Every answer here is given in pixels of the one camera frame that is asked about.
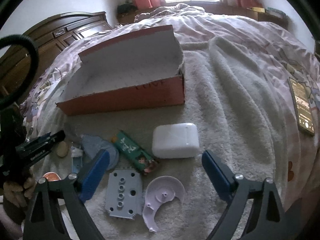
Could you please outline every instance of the cardboard box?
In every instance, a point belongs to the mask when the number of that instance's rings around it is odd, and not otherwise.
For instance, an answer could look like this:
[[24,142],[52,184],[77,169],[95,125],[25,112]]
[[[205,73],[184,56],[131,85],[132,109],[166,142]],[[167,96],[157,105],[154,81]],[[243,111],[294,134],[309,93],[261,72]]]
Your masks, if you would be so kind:
[[172,25],[115,37],[79,57],[56,103],[66,115],[184,104],[183,52]]

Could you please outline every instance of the wooden furniture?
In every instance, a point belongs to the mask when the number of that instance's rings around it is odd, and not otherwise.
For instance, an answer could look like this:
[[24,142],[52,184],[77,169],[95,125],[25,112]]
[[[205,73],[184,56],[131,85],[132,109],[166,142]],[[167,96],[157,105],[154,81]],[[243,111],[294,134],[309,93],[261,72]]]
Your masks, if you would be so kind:
[[[36,80],[52,64],[54,59],[73,41],[94,33],[111,30],[105,12],[71,12],[49,17],[28,29],[24,35],[38,46],[39,67],[28,90],[18,100],[21,103]],[[0,94],[10,94],[20,86],[29,70],[30,57],[21,46],[11,46],[0,58]]]
[[[234,7],[230,6],[224,3],[217,3],[217,2],[201,2],[201,1],[188,1],[188,2],[183,2],[191,6],[200,6],[204,8],[204,10],[207,13],[212,13],[212,14],[226,14],[226,15],[240,15],[240,16],[247,16],[251,19],[257,20],[259,22],[273,22],[275,24],[278,24],[279,26],[283,27],[284,29],[287,30],[288,28],[288,21],[287,19],[282,19],[276,16],[273,16],[268,13],[260,13],[260,12],[255,12],[250,9],[245,9],[241,7]],[[166,6],[174,6],[177,5],[177,3],[168,3]],[[156,8],[150,8],[146,10],[137,10],[134,12],[130,12],[127,14],[120,14],[117,16],[118,22],[122,24],[130,24],[133,23],[134,17],[137,14],[140,13],[147,13],[155,10]]]

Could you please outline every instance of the phone screen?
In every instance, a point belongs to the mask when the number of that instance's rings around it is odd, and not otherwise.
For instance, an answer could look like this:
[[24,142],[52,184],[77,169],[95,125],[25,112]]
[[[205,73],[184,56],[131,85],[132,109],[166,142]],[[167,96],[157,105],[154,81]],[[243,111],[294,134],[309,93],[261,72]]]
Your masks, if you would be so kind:
[[304,86],[292,78],[289,78],[289,86],[295,107],[298,126],[304,131],[314,135],[315,131],[313,128],[313,119],[309,99],[307,98]]

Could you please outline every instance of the finger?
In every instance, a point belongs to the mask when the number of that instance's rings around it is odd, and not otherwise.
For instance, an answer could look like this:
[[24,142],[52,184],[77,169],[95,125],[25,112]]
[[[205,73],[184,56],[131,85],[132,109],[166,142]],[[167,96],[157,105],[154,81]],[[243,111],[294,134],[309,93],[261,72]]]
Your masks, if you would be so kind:
[[30,199],[30,198],[32,197],[32,194],[33,194],[34,190],[35,190],[35,187],[36,187],[36,183],[35,183],[32,187],[28,188],[28,189],[24,192],[24,196],[25,196],[26,198]]
[[16,207],[19,207],[19,203],[18,200],[16,199],[14,193],[10,190],[10,186],[8,184],[8,182],[5,182],[3,184],[3,189],[4,189],[4,196],[5,198],[11,202],[12,204],[14,204]]
[[23,184],[23,187],[24,188],[30,188],[34,184],[35,184],[35,178],[32,176],[32,177],[27,178],[27,180]]
[[10,187],[10,189],[14,192],[20,192],[23,191],[23,188],[21,185],[19,185],[17,182],[15,181],[9,181],[8,185]]
[[22,192],[15,192],[14,195],[19,203],[19,206],[21,206],[21,207],[27,206],[27,202],[26,202]]

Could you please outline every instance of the black hose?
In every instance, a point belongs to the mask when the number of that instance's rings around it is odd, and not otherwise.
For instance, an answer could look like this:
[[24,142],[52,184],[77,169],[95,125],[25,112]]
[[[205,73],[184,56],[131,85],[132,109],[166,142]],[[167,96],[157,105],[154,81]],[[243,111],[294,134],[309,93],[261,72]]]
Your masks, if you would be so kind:
[[26,48],[31,62],[29,72],[22,84],[10,95],[0,99],[0,110],[10,106],[23,95],[35,77],[39,64],[38,48],[34,45],[33,41],[29,37],[15,34],[0,39],[0,49],[9,45],[20,45]]

